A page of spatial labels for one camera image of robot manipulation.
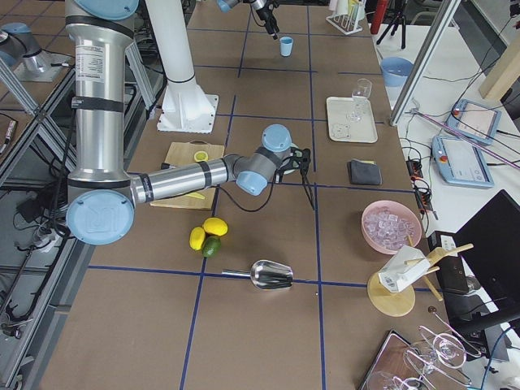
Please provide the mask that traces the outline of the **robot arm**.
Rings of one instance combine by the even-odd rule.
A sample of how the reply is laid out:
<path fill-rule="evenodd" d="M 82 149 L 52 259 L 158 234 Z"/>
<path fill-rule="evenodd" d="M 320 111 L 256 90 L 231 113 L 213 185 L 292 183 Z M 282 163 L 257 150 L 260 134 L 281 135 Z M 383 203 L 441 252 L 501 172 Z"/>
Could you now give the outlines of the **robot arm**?
<path fill-rule="evenodd" d="M 134 41 L 135 1 L 69 1 L 66 29 L 76 47 L 76 168 L 67 178 L 71 233 L 90 245 L 125 236 L 135 207 L 233 181 L 257 196 L 285 170 L 302 169 L 309 156 L 289 130 L 268 126 L 249 157 L 229 154 L 151 173 L 124 170 L 125 53 Z M 218 105 L 197 83 L 182 6 L 148 1 L 146 10 L 167 81 L 158 129 L 209 133 Z"/>
<path fill-rule="evenodd" d="M 274 40 L 278 39 L 280 29 L 274 15 L 274 9 L 279 6 L 277 1 L 273 0 L 218 0 L 217 5 L 222 12 L 229 12 L 238 4 L 247 4 L 253 12 L 253 16 L 258 18 L 255 23 L 266 30 L 269 36 Z"/>

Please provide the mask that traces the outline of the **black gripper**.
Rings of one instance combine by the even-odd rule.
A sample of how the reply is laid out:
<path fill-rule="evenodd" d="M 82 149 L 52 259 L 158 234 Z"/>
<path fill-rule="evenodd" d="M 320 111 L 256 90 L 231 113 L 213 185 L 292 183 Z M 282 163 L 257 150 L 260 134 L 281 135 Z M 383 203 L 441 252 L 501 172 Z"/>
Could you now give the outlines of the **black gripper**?
<path fill-rule="evenodd" d="M 283 160 L 281 168 L 278 169 L 277 175 L 280 179 L 289 172 L 299 171 L 301 175 L 301 185 L 303 186 L 305 195 L 309 201 L 312 210 L 315 210 L 314 190 L 308 179 L 308 171 L 310 166 L 310 149 L 300 149 L 297 146 L 291 146 L 290 154 Z"/>
<path fill-rule="evenodd" d="M 257 13 L 259 19 L 263 22 L 263 27 L 267 33 L 274 39 L 278 39 L 280 32 L 277 27 L 277 21 L 274 16 L 274 9 L 277 7 L 277 1 L 274 0 L 253 0 L 250 2 L 251 7 Z"/>

